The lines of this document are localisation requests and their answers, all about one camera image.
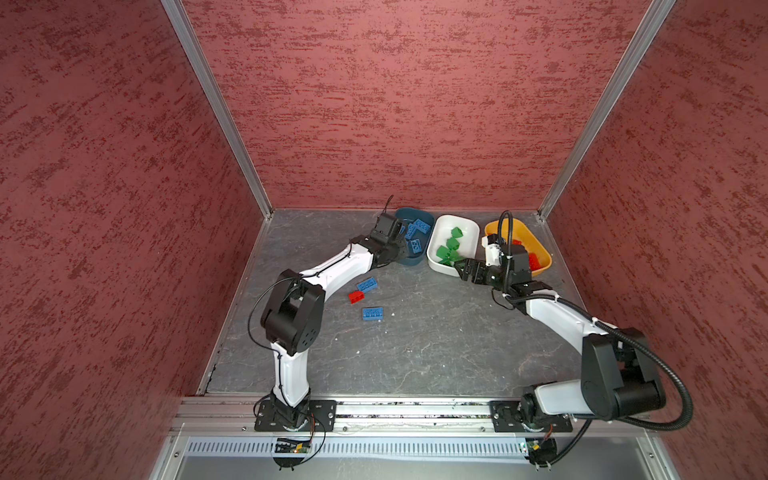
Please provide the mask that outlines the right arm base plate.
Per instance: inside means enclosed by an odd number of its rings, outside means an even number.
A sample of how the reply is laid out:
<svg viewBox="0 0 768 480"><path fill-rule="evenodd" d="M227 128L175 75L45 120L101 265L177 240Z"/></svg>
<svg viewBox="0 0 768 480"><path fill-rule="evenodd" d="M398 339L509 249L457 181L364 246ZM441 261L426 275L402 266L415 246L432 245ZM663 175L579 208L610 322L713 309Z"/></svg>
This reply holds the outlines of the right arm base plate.
<svg viewBox="0 0 768 480"><path fill-rule="evenodd" d="M490 418L496 433L570 433L573 426L567 415L550 415L533 400L495 400L489 402Z"/></svg>

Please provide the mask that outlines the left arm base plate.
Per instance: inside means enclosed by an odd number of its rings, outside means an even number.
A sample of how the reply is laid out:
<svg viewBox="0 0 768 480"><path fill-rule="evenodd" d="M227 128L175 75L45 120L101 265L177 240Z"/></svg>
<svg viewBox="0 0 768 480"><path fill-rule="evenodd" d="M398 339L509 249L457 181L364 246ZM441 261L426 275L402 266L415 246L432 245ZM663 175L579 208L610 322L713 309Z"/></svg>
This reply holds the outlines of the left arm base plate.
<svg viewBox="0 0 768 480"><path fill-rule="evenodd" d="M334 400L304 400L289 407L278 399L269 398L254 409L256 432L329 433L334 429L338 402Z"/></svg>

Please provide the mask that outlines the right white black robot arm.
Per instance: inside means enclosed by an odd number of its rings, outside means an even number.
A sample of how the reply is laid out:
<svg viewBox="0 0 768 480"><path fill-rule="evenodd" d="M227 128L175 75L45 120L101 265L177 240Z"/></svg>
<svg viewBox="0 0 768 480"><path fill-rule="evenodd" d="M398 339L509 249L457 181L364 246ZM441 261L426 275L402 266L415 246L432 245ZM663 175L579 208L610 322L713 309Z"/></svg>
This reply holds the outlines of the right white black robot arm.
<svg viewBox="0 0 768 480"><path fill-rule="evenodd" d="M676 431L694 417L693 398L680 376L654 353L637 329L621 329L602 321L560 296L530 273L509 265L489 266L465 259L455 270L463 281L488 285L500 293L501 305L516 309L557 333L580 355L576 380L528 388L518 404L517 417L528 428L544 428L567 415L583 419L620 421L656 431ZM666 406L661 376L666 375L681 399L676 419L651 422L640 414Z"/></svg>

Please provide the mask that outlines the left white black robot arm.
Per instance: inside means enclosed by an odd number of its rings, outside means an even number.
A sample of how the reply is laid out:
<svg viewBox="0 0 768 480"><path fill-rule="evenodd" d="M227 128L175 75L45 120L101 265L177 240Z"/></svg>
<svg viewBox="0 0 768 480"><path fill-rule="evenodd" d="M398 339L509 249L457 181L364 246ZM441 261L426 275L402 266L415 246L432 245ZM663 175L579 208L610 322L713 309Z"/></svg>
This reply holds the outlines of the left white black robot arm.
<svg viewBox="0 0 768 480"><path fill-rule="evenodd" d="M294 428L308 416L308 350L320 334L325 301L358 276L406 254L402 235L386 238L370 233L353 238L341 252L312 268L287 269L279 275L260 325L274 358L270 401Z"/></svg>

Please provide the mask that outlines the blue lego mid floor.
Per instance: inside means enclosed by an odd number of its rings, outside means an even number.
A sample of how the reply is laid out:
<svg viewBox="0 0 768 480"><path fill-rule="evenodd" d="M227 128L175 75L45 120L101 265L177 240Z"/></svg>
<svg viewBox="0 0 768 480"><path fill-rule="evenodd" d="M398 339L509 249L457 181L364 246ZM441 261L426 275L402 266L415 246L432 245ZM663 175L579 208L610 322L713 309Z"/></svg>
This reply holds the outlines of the blue lego mid floor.
<svg viewBox="0 0 768 480"><path fill-rule="evenodd" d="M367 307L362 309L363 321L379 322L384 319L384 309L382 307Z"/></svg>

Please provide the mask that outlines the blue long lego floor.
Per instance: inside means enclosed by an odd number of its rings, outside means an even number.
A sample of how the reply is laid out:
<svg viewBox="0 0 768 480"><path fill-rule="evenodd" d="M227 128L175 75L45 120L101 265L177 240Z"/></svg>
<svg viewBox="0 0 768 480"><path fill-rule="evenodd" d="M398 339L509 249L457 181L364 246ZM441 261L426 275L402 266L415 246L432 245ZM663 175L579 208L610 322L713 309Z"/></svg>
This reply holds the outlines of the blue long lego floor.
<svg viewBox="0 0 768 480"><path fill-rule="evenodd" d="M378 287L378 282L375 278L368 278L357 284L357 289L362 293L367 293Z"/></svg>

